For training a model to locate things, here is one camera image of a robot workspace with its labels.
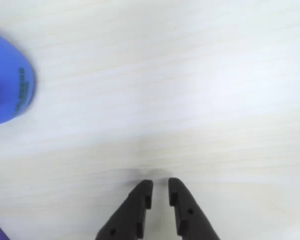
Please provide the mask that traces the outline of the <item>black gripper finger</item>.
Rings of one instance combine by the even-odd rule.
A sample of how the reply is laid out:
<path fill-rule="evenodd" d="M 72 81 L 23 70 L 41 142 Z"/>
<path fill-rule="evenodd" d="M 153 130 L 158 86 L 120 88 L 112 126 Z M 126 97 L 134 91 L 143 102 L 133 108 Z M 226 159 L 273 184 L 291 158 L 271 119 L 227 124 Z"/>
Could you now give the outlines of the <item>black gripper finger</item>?
<path fill-rule="evenodd" d="M 174 207 L 177 235 L 183 240 L 219 240 L 195 198 L 178 178 L 168 179 L 169 205 Z"/>
<path fill-rule="evenodd" d="M 152 207 L 154 183 L 145 179 L 138 183 L 127 198 L 98 231 L 97 240 L 141 240 L 144 238 L 146 211 Z"/>

